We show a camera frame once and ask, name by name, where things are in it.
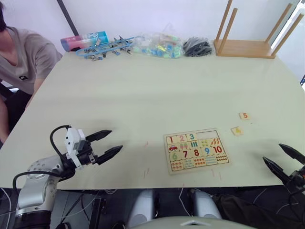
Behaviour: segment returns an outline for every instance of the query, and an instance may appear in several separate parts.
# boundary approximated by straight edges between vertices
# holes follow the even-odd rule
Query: dark clothing
[[[12,131],[15,125],[17,124],[30,98],[30,94],[18,90],[16,93],[14,93],[12,96],[10,96],[7,100],[4,101],[8,109],[10,131]]]

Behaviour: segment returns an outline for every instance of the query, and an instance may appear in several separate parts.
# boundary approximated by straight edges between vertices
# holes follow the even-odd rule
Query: plastic bag
[[[183,55],[181,39],[165,33],[154,33],[137,37],[132,47],[134,52],[149,56],[179,58]]]
[[[192,37],[183,44],[186,56],[206,56],[212,54],[214,49],[207,38]]]

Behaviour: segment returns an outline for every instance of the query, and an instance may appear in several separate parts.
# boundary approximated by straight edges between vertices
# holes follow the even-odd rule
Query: person's arm
[[[31,96],[30,100],[28,101],[28,104],[26,105],[25,109],[27,109],[27,107],[30,105],[34,95],[36,94],[36,92],[38,91],[38,89],[40,88],[40,86],[42,85],[44,79],[36,79],[34,82],[34,93]]]
[[[9,134],[8,109],[0,96],[0,140],[2,143],[6,141]]]

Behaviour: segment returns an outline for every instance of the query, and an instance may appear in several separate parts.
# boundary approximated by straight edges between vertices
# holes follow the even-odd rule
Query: person
[[[0,79],[19,90],[5,102],[0,96],[0,141],[4,143],[61,54],[37,33],[8,27],[0,2]]]

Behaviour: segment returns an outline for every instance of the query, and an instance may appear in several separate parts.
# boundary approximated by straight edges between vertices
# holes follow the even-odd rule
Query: number 4 tile
[[[240,136],[244,134],[243,130],[239,126],[232,128],[231,131],[235,136]]]

